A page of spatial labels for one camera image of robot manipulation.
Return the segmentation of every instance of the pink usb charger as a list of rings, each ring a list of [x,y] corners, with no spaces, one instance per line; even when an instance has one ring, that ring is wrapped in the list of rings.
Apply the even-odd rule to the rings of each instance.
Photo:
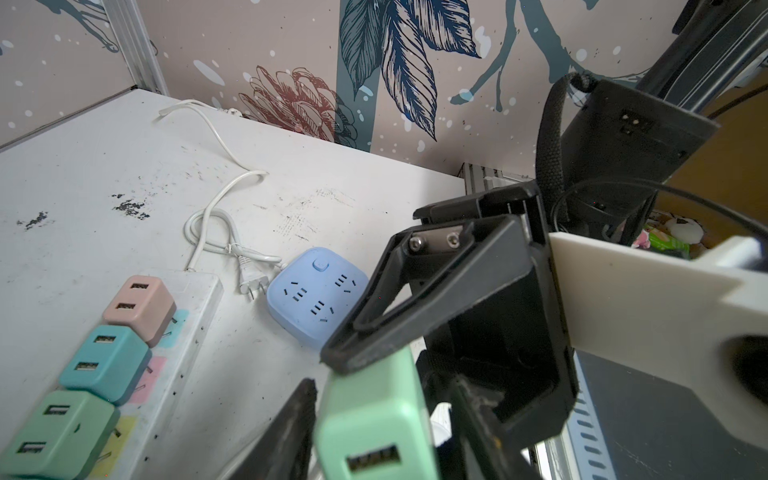
[[[149,345],[156,346],[176,313],[176,303],[155,276],[134,275],[104,311],[110,325],[129,326]]]

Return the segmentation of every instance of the black strap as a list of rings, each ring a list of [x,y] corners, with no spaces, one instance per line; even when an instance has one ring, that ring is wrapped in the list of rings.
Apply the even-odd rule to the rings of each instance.
[[[598,80],[586,73],[569,73],[552,85],[547,96],[536,140],[536,184],[547,212],[564,192],[560,127],[569,84],[584,93],[591,93],[598,86]],[[568,212],[564,208],[560,210],[558,221],[567,222]]]

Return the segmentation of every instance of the mint green usb charger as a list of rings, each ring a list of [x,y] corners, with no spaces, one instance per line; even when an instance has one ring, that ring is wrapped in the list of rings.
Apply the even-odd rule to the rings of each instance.
[[[439,479],[409,347],[351,375],[331,372],[314,445],[326,480]]]
[[[84,478],[119,416],[114,405],[89,392],[51,392],[0,456],[0,473],[56,480]]]

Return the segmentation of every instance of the wallpaper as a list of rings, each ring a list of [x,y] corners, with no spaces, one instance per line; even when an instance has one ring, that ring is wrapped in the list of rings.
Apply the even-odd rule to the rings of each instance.
[[[470,161],[533,176],[551,84],[636,84],[685,0],[138,4],[176,98],[450,174]]]
[[[0,2],[0,145],[133,84],[100,0]]]

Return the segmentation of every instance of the white table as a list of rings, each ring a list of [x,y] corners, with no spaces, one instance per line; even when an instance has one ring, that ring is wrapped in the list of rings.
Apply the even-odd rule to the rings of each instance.
[[[0,153],[0,447],[126,278],[184,268],[184,221],[243,171],[194,112],[158,120],[174,102],[132,91]],[[414,209],[464,194],[457,177],[209,117],[242,161],[271,173],[255,187],[242,182],[219,207],[247,246],[287,260],[328,247],[370,275],[389,237],[414,224]],[[126,200],[144,205],[135,215],[114,210]],[[219,275],[224,297],[155,456],[156,478],[213,478],[303,377],[322,388],[328,373],[271,319],[262,296],[237,292],[234,258],[206,252],[197,269]]]

